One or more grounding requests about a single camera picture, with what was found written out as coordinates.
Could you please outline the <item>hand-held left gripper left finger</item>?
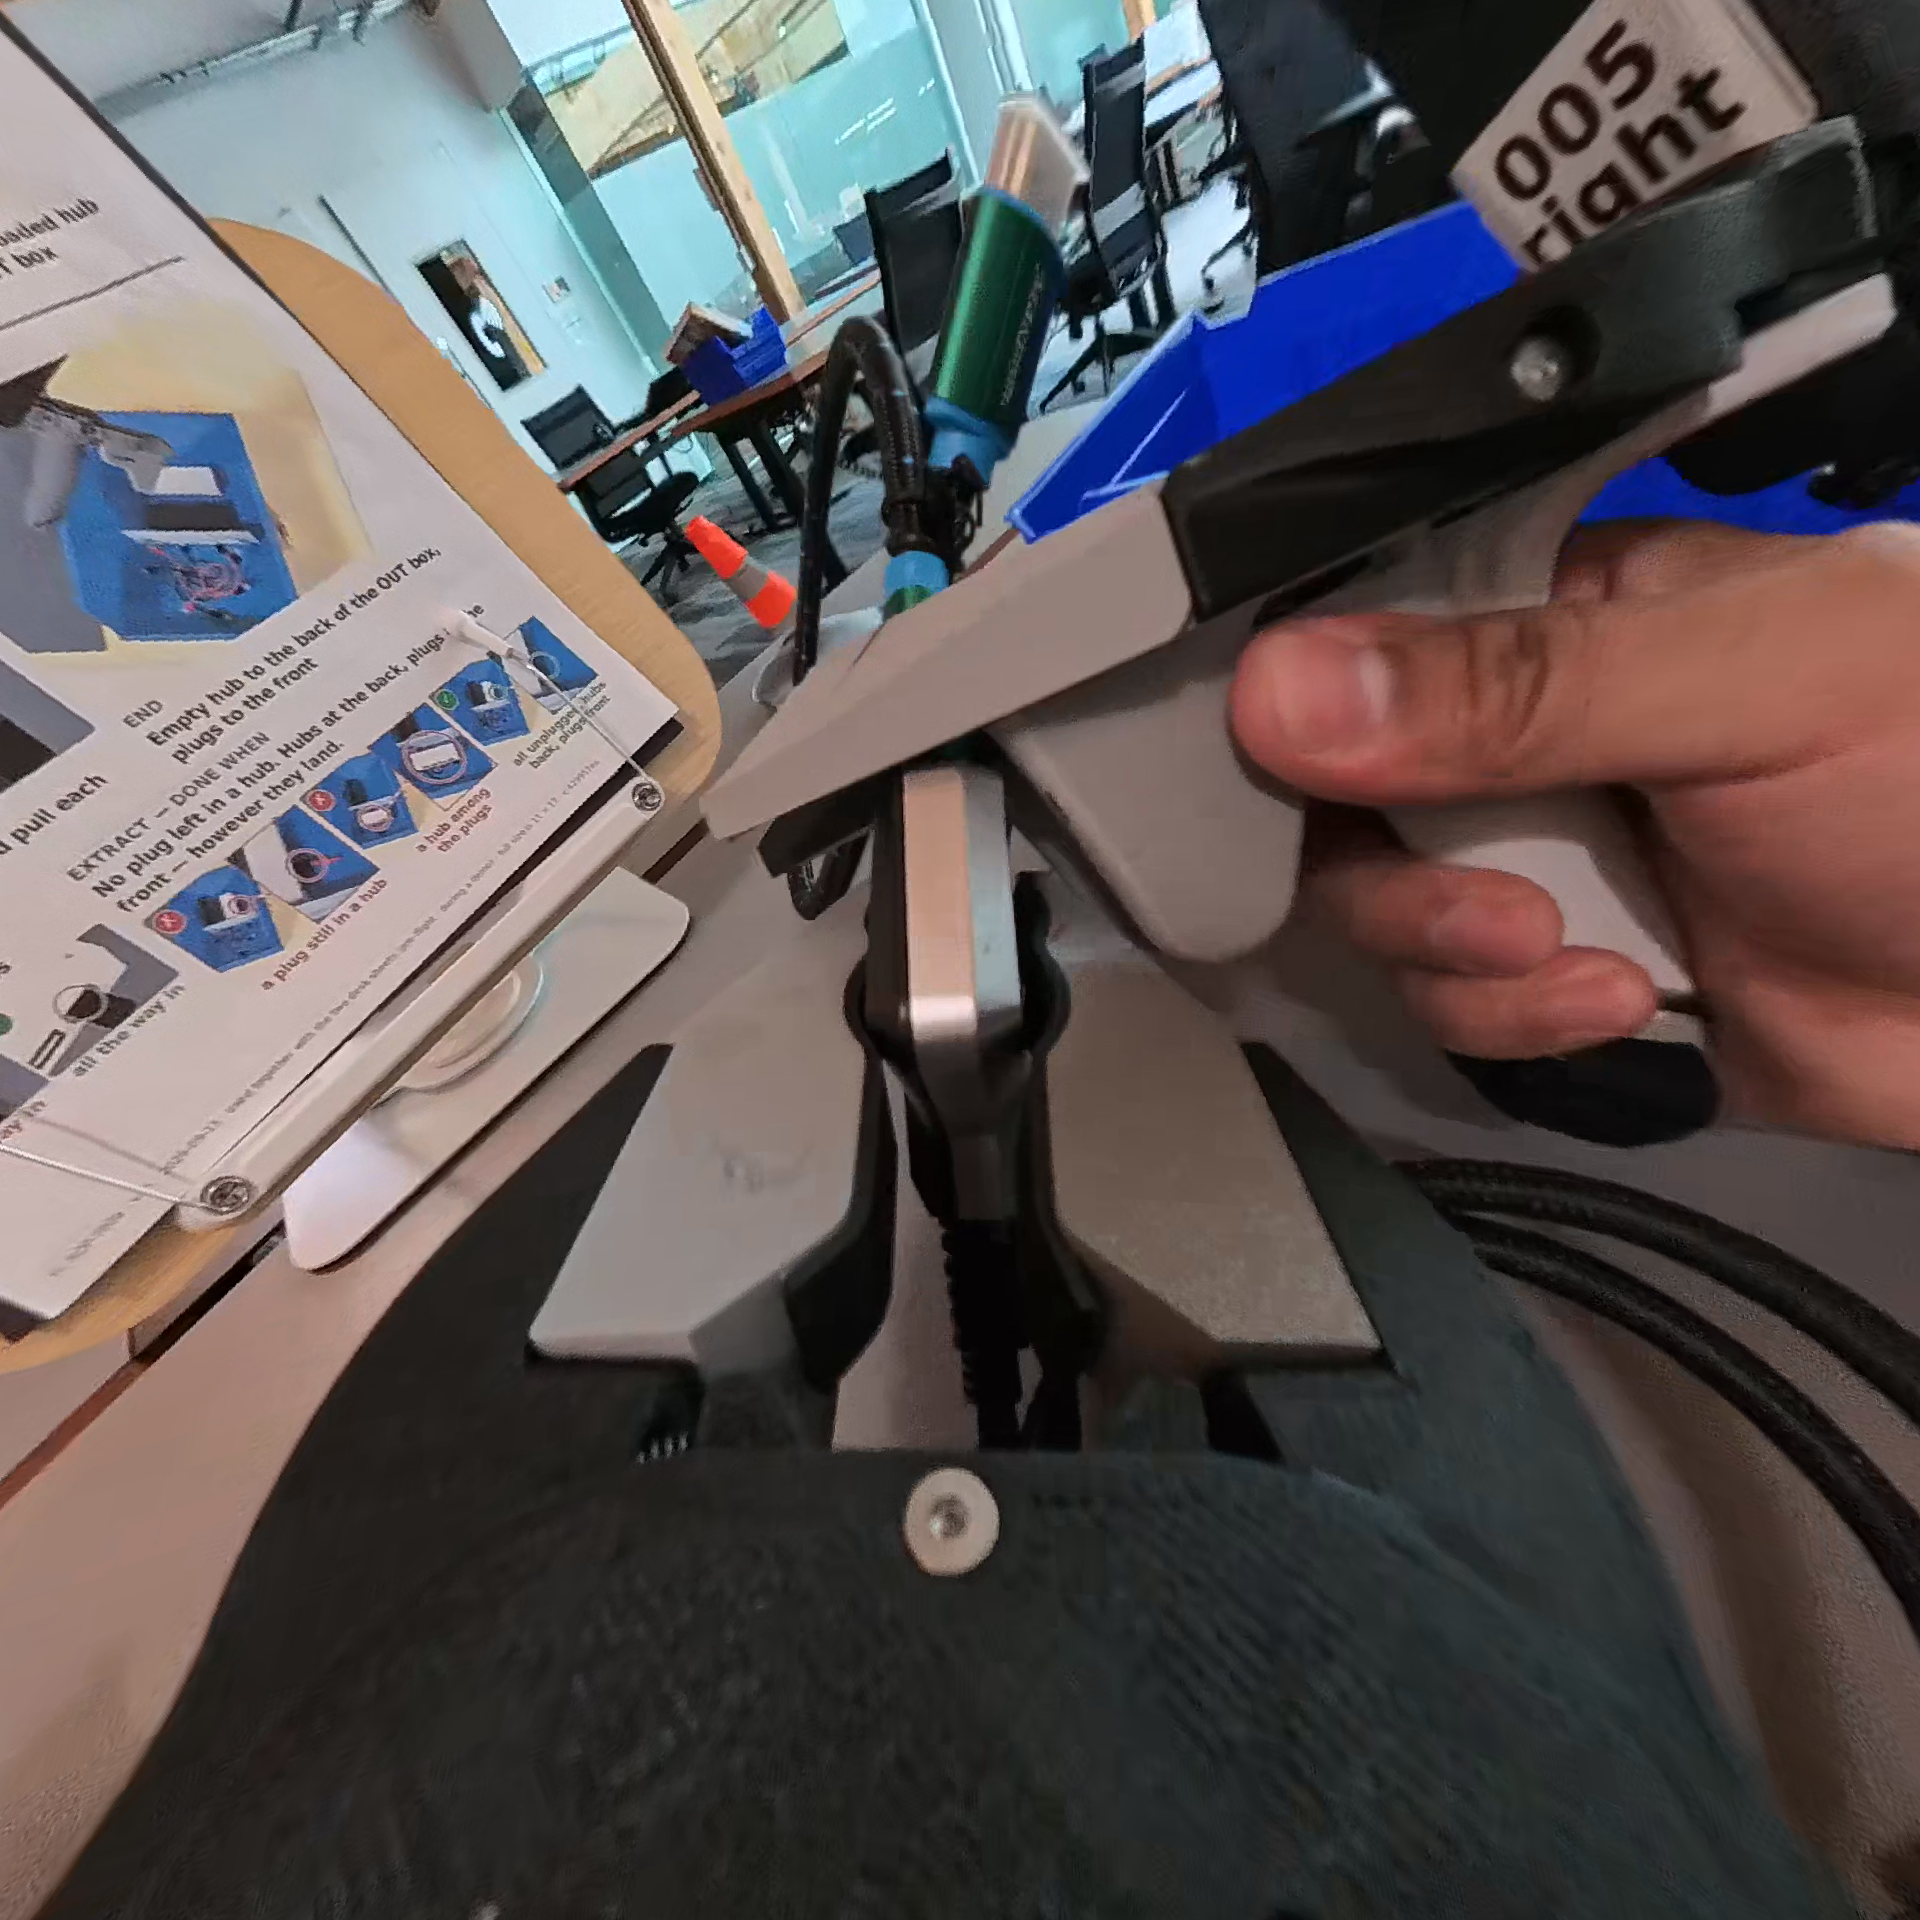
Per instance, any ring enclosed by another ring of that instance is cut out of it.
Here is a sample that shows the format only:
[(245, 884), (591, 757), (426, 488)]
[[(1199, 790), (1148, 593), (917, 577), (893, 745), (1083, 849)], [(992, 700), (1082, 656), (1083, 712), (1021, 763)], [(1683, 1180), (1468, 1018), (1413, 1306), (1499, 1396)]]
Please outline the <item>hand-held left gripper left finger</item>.
[(896, 1131), (847, 1010), (866, 916), (860, 886), (794, 921), (662, 1049), (530, 1329), (544, 1357), (836, 1388), (870, 1347), (892, 1293)]

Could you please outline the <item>orange traffic cone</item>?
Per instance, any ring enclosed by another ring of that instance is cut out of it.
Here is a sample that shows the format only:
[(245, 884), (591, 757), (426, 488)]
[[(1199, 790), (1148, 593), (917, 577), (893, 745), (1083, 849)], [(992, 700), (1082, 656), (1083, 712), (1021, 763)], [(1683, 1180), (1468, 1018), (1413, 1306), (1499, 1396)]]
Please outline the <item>orange traffic cone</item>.
[(758, 564), (748, 546), (708, 516), (687, 518), (684, 532), (693, 552), (763, 634), (779, 634), (788, 627), (797, 609), (797, 589), (786, 577)]

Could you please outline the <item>blue storage bin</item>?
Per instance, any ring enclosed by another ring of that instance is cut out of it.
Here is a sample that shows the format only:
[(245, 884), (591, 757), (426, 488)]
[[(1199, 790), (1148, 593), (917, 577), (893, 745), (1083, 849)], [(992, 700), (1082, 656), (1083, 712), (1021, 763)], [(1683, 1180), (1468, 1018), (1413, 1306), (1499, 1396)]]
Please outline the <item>blue storage bin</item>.
[(1495, 297), (1512, 261), (1466, 205), (1262, 280), (1227, 317), (1188, 316), (1005, 512), (1027, 541), (1164, 478), (1357, 366)]

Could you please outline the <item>person's right hand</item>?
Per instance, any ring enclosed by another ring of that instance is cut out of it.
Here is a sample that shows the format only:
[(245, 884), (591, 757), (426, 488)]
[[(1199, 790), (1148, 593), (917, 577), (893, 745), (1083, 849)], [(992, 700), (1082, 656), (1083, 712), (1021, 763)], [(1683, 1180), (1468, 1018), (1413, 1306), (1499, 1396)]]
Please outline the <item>person's right hand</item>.
[(1231, 737), (1317, 804), (1323, 916), (1491, 1062), (1630, 1040), (1660, 995), (1538, 884), (1413, 856), (1382, 812), (1631, 790), (1734, 1113), (1916, 1152), (1916, 556), (1900, 521), (1586, 525), (1541, 609), (1255, 635)]

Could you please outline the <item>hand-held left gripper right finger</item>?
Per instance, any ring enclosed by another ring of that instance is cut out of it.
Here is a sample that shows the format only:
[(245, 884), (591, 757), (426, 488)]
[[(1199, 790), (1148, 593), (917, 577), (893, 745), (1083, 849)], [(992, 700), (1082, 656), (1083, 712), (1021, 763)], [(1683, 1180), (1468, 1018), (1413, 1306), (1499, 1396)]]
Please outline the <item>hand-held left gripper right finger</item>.
[(1062, 880), (1047, 1195), (1099, 1308), (1094, 1364), (1346, 1364), (1381, 1340), (1229, 1028)]

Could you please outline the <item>framed wall picture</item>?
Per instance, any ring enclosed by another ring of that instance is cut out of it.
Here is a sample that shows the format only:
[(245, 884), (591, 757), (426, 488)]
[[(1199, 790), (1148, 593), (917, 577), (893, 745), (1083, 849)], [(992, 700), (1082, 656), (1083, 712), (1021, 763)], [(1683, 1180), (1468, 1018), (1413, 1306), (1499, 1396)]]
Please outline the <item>framed wall picture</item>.
[(544, 373), (539, 349), (466, 240), (446, 242), (420, 256), (416, 275), (464, 341), (474, 364), (500, 394), (511, 394)]

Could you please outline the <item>printed instruction sheet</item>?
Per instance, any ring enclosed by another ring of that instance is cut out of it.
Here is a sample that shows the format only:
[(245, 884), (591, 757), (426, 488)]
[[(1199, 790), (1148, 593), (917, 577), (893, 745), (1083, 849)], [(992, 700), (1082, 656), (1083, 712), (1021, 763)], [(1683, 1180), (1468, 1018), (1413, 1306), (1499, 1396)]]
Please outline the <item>printed instruction sheet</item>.
[(280, 1192), (691, 713), (5, 26), (5, 1345)]

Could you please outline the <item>small blue crate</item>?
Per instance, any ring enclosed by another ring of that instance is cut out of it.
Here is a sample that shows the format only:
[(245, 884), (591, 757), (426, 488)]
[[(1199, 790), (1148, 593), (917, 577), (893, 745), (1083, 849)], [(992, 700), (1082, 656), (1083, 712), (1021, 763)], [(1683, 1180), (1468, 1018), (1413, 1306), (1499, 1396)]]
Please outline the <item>small blue crate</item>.
[(762, 304), (740, 336), (716, 334), (687, 362), (687, 381), (707, 405), (739, 398), (788, 368), (781, 322)]

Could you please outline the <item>brushed metal hub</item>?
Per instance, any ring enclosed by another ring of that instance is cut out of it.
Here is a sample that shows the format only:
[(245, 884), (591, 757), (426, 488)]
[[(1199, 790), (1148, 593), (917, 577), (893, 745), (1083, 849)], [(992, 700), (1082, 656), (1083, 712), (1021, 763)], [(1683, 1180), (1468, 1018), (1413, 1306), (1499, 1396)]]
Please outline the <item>brushed metal hub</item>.
[(876, 824), (862, 1018), (917, 1130), (917, 1181), (943, 1224), (1018, 1212), (1035, 1062), (1000, 776), (903, 770)]

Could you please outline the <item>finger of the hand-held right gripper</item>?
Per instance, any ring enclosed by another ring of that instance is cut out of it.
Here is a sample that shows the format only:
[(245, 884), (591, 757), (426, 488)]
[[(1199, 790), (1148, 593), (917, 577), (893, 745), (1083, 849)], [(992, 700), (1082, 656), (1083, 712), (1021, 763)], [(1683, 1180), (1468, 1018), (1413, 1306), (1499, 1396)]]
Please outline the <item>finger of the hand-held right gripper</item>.
[(1132, 496), (818, 666), (708, 787), (707, 826), (758, 832), (982, 734), (1051, 864), (1152, 950), (1227, 964), (1286, 921), (1306, 836), (1229, 737), (1259, 605), (1197, 614), (1157, 491)]

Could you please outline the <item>black braided cable green plugs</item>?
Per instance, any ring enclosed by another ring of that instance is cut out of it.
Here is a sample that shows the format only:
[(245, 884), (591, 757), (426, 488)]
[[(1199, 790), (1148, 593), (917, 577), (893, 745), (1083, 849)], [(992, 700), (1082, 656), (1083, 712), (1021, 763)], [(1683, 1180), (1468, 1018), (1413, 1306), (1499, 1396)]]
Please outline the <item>black braided cable green plugs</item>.
[(847, 401), (862, 394), (877, 427), (882, 618), (911, 611), (955, 581), (987, 485), (1023, 426), (1062, 289), (1058, 225), (986, 185), (962, 217), (928, 378), (907, 371), (876, 320), (850, 320), (831, 338), (814, 450), (831, 457), (842, 448)]

